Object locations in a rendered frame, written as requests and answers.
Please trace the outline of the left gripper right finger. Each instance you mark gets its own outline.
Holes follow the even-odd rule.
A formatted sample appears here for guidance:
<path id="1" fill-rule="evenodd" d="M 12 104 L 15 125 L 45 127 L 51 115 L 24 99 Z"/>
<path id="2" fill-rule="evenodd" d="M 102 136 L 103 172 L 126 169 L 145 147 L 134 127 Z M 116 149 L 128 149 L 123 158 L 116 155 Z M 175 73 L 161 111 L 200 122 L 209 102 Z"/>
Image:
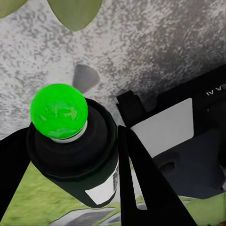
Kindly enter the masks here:
<path id="1" fill-rule="evenodd" d="M 118 126 L 121 226 L 197 226 L 137 134 Z M 136 206 L 131 165 L 147 210 Z"/>

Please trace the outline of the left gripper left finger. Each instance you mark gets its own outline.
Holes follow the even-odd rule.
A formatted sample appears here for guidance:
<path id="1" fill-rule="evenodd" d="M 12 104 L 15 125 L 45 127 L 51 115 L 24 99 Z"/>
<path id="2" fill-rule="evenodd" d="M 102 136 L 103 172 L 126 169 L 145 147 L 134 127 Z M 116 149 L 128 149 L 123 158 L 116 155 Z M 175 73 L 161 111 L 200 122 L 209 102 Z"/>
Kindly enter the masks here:
<path id="1" fill-rule="evenodd" d="M 26 148 L 28 130 L 20 129 L 0 141 L 0 221 L 31 162 Z"/>

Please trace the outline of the insectifuge atomizer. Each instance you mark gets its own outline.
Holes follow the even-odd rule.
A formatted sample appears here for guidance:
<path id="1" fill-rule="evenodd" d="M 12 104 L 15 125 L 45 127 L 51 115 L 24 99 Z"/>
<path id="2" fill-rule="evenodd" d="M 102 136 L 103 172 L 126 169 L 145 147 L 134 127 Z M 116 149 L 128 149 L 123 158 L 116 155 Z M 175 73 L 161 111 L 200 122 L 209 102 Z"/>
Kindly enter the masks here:
<path id="1" fill-rule="evenodd" d="M 119 176 L 118 126 L 105 107 L 83 96 L 99 82 L 94 68 L 78 64 L 72 86 L 41 89 L 31 102 L 26 136 L 39 172 L 92 209 L 110 204 Z"/>

